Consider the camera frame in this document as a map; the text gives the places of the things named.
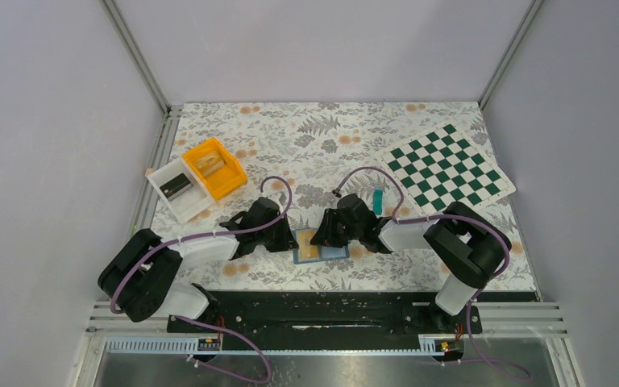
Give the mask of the gold credit card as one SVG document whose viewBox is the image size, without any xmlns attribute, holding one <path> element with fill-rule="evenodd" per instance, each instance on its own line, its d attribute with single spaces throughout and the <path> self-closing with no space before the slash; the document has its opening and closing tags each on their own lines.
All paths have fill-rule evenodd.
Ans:
<svg viewBox="0 0 619 387">
<path fill-rule="evenodd" d="M 300 262 L 317 260 L 319 258 L 318 247 L 311 243 L 314 235 L 314 229 L 303 230 L 297 233 L 297 242 L 299 244 L 298 260 Z"/>
</svg>

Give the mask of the blue card holder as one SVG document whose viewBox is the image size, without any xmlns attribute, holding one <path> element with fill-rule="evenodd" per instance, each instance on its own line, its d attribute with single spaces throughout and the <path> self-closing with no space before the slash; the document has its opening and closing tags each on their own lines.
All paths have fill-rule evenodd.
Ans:
<svg viewBox="0 0 619 387">
<path fill-rule="evenodd" d="M 295 238 L 295 240 L 297 241 L 297 233 L 299 231 L 308 230 L 308 229 L 313 229 L 313 228 L 294 230 L 293 237 Z M 294 264 L 310 264 L 310 263 L 317 263 L 317 262 L 324 262 L 324 261 L 331 261 L 331 260 L 342 260 L 342 259 L 347 259 L 350 257 L 348 246 L 344 248 L 329 248 L 329 247 L 323 247 L 323 246 L 317 246 L 317 247 L 319 251 L 319 258 L 317 260 L 311 260 L 311 261 L 306 261 L 306 262 L 300 262 L 298 260 L 298 249 L 294 250 L 293 251 Z"/>
</svg>

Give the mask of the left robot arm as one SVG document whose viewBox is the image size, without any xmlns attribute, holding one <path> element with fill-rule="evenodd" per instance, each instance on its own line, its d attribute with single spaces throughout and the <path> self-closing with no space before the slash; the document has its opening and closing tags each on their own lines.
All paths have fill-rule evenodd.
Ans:
<svg viewBox="0 0 619 387">
<path fill-rule="evenodd" d="M 197 320 L 217 301 L 201 285 L 178 283 L 177 274 L 242 258 L 259 246 L 268 252 L 298 248 L 287 216 L 273 200 L 263 197 L 201 238 L 190 236 L 166 246 L 151 229 L 137 231 L 102 270 L 98 287 L 134 323 L 154 315 Z"/>
</svg>

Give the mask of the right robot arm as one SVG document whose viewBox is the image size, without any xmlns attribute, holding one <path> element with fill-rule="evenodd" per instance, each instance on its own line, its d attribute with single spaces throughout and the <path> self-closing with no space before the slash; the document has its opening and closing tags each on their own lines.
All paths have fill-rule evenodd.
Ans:
<svg viewBox="0 0 619 387">
<path fill-rule="evenodd" d="M 497 275 L 510 257 L 511 243 L 484 218 L 462 202 L 421 218 L 380 217 L 354 194 L 327 209 L 309 244 L 344 248 L 358 241 L 370 252 L 430 249 L 448 267 L 435 305 L 457 315 Z"/>
</svg>

